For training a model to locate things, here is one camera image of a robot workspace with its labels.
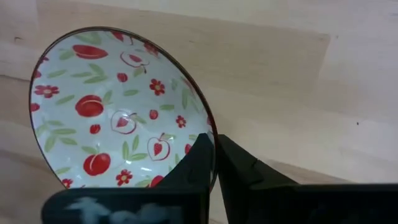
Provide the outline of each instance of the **black device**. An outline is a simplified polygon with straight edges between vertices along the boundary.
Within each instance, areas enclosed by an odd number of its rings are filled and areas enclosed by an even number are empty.
[[[205,224],[215,167],[229,224],[398,223],[397,184],[300,185],[218,137],[214,152],[207,134],[200,134],[154,188],[61,191],[46,201],[42,222]]]

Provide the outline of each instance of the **light wood surface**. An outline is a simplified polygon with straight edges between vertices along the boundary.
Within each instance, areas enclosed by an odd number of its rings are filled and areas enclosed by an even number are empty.
[[[0,222],[38,223],[62,189],[30,130],[28,80],[46,46],[84,26],[159,44],[220,133],[289,177],[396,182],[397,15],[393,0],[0,0]],[[226,223],[219,187],[210,212]]]

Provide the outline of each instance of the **black plastic object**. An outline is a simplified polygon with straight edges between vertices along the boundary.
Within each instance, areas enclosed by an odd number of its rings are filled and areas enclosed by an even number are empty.
[[[398,223],[398,185],[299,185],[219,135],[218,175],[229,224]],[[213,145],[190,153],[153,189],[73,189],[51,197],[44,223],[208,223]],[[82,212],[98,210],[96,218]]]

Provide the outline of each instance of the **bowl rim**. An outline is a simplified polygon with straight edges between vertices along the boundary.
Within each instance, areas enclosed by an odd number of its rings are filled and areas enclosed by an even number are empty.
[[[70,37],[72,35],[75,35],[75,34],[78,34],[78,33],[81,33],[81,32],[87,32],[87,31],[118,31],[118,32],[122,32],[122,33],[124,33],[124,34],[126,34],[126,35],[128,35],[130,37],[133,37],[133,38],[135,38],[137,40],[140,40],[143,43],[151,44],[152,46],[156,47],[158,52],[160,52],[165,58],[167,58],[167,60],[172,62],[173,65],[176,66],[181,71],[181,73],[188,80],[188,82],[190,82],[192,84],[192,87],[195,89],[196,93],[198,94],[200,101],[203,103],[203,106],[204,106],[204,108],[206,110],[206,113],[207,113],[207,115],[209,117],[209,120],[210,120],[211,130],[213,131],[214,154],[213,154],[213,161],[212,161],[213,162],[213,167],[212,168],[214,168],[214,170],[213,170],[213,178],[211,179],[211,182],[210,182],[210,191],[211,191],[213,189],[214,185],[215,185],[215,182],[216,182],[216,179],[217,179],[217,174],[218,174],[218,163],[217,163],[217,160],[216,160],[216,155],[217,155],[217,151],[218,151],[218,148],[219,148],[219,139],[218,139],[218,132],[217,132],[216,123],[215,123],[215,120],[214,120],[214,117],[213,117],[213,113],[210,110],[210,106],[209,106],[208,102],[206,101],[206,98],[205,98],[204,94],[199,89],[199,86],[194,81],[192,76],[187,72],[187,70],[174,57],[172,57],[166,50],[164,50],[162,47],[160,47],[157,44],[153,43],[151,40],[149,40],[149,39],[147,39],[147,38],[145,38],[145,37],[143,37],[141,35],[138,35],[136,33],[133,33],[131,31],[120,29],[120,28],[116,28],[116,27],[107,27],[107,26],[82,27],[82,28],[75,29],[73,31],[67,32],[66,34],[63,34],[62,36],[58,37],[55,41],[53,41],[43,51],[43,53],[39,57],[38,61],[36,62],[36,65],[34,67],[32,75],[30,77],[29,102],[28,102],[29,103],[28,104],[28,109],[29,109],[30,126],[31,126],[33,134],[35,136],[36,143],[37,143],[37,145],[38,145],[38,147],[40,149],[40,153],[42,154],[45,162],[50,167],[50,169],[53,172],[53,174],[57,177],[58,181],[62,184],[62,180],[60,178],[58,178],[58,176],[56,175],[55,171],[52,169],[50,163],[48,162],[46,156],[44,155],[43,150],[42,150],[42,148],[41,148],[41,146],[39,144],[39,141],[37,140],[37,136],[36,136],[36,133],[35,133],[35,130],[34,130],[33,119],[32,119],[32,111],[31,111],[31,108],[30,108],[30,104],[32,103],[31,99],[32,99],[32,87],[33,87],[33,82],[34,82],[34,76],[35,76],[35,73],[36,73],[37,69],[39,68],[40,62],[43,61],[44,57],[48,54],[48,52],[50,50],[52,50],[59,42],[63,41],[64,39],[66,39],[66,38],[68,38],[68,37]]]

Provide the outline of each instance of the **bowl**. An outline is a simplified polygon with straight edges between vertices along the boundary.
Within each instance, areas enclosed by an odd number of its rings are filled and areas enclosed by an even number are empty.
[[[51,44],[32,74],[29,108],[37,144],[66,188],[153,187],[200,133],[216,145],[188,72],[121,29],[78,29]]]

